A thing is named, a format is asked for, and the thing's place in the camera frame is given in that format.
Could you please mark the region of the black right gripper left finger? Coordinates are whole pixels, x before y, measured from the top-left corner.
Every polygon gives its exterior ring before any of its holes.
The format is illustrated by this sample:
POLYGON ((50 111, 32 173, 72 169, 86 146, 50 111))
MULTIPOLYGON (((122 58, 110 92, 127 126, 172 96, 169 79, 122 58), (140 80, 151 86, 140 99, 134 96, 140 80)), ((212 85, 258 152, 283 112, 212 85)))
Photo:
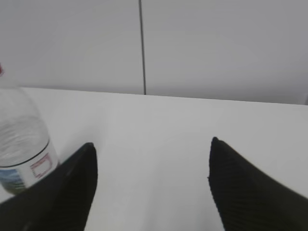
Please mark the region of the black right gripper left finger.
POLYGON ((2 231, 82 231, 97 188, 93 143, 85 143, 46 178, 1 203, 2 231))

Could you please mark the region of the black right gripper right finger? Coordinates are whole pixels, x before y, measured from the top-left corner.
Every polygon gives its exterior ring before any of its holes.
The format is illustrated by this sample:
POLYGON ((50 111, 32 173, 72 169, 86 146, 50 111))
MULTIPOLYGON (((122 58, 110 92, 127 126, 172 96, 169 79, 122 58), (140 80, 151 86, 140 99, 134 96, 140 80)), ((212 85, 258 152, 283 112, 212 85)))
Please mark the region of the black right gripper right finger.
POLYGON ((308 199, 255 167, 214 137, 209 187, 226 231, 306 231, 308 199))

